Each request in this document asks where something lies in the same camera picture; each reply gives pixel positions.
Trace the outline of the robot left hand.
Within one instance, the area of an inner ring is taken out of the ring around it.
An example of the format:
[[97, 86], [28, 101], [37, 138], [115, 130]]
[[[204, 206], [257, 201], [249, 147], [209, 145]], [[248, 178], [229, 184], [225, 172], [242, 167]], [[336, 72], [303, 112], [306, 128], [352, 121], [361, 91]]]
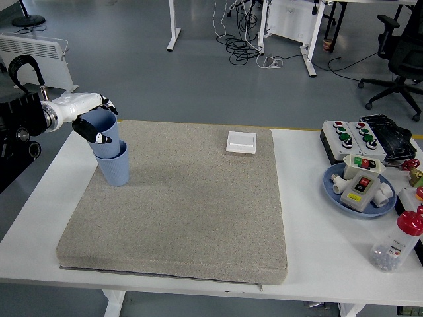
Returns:
[[104, 132], [100, 132], [99, 128], [82, 118], [83, 114], [97, 108], [118, 114], [110, 99], [98, 93], [75, 93], [56, 98], [52, 101], [55, 123], [52, 123], [51, 129], [55, 131], [65, 122], [71, 122], [73, 130], [89, 143], [111, 143], [114, 140], [113, 137], [106, 136]]

